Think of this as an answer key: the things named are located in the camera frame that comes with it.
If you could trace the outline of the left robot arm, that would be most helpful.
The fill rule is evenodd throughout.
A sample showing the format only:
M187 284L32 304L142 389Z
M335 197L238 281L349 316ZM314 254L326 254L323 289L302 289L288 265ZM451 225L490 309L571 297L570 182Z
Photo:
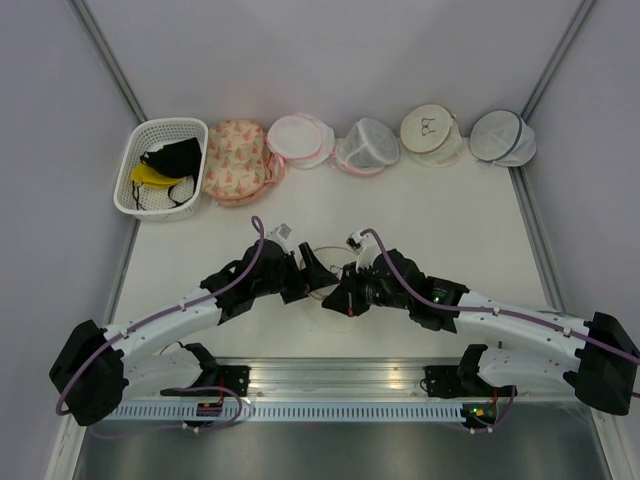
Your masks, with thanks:
M297 259L278 242L259 240L169 307L106 327L92 320L78 324L49 371L59 393L57 414L89 427L130 398L212 393L218 363L204 346L187 344L171 356L161 349L248 312L258 298L276 295L289 304L337 285L308 244L299 249Z

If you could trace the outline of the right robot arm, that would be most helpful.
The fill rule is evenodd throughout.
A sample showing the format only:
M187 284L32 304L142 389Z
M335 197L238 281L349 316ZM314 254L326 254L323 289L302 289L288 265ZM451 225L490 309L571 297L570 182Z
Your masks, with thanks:
M459 388L572 388L577 399L608 414L629 413L639 349L613 316L585 320L496 302L468 287L425 275L397 250L363 267L344 266L325 309L357 317L371 307L405 310L423 328L479 335L498 347L471 345L456 371Z

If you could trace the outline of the cream mesh laundry bag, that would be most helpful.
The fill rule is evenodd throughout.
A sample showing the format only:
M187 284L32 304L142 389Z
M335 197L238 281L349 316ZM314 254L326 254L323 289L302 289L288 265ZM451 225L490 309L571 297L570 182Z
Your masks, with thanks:
M356 255L345 246L321 246L313 250L316 258L338 279L341 278L343 266L356 260ZM311 322L321 330L346 334L359 326L359 319L347 317L322 307L322 301L333 292L335 286L322 288L310 294L305 311Z

